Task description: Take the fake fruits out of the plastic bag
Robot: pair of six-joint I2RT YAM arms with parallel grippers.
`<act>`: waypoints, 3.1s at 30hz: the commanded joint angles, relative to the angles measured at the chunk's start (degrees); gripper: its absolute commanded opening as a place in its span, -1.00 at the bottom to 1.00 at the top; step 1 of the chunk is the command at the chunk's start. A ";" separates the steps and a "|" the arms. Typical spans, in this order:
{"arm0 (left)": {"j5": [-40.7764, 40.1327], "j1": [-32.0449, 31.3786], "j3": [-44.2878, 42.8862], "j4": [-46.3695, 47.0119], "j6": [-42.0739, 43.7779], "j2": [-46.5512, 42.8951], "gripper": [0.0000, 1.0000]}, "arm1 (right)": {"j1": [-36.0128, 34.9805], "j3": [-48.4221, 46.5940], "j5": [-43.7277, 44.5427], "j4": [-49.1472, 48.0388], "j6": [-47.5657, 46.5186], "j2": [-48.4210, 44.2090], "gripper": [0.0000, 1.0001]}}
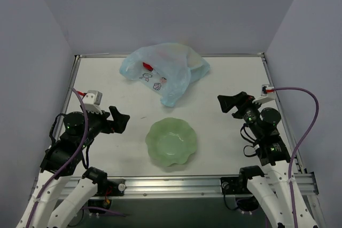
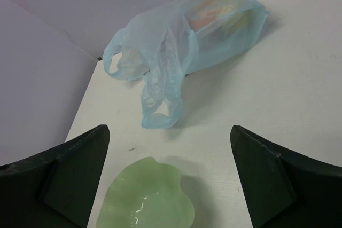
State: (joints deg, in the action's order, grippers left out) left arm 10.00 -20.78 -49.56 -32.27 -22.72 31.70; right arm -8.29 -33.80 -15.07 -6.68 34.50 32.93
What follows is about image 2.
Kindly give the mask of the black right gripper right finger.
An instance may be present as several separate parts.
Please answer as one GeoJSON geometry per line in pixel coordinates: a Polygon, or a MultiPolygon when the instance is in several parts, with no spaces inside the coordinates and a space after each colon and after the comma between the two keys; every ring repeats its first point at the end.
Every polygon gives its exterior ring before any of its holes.
{"type": "Polygon", "coordinates": [[[341,227],[341,167],[239,125],[230,142],[253,227],[341,227]]]}

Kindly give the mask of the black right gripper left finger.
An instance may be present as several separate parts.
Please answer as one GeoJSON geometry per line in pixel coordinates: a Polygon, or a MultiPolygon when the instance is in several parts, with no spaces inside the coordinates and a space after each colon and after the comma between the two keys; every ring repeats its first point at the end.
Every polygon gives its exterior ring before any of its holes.
{"type": "Polygon", "coordinates": [[[87,227],[110,142],[107,125],[1,166],[1,227],[87,227]]]}

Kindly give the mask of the light blue plastic bag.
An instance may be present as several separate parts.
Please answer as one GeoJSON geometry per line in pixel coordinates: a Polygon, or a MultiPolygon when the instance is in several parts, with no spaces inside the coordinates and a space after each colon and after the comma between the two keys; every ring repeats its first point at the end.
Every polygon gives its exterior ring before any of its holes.
{"type": "Polygon", "coordinates": [[[173,0],[118,30],[103,53],[117,80],[145,82],[142,127],[167,129],[182,115],[186,75],[255,46],[268,11],[257,0],[173,0]]]}

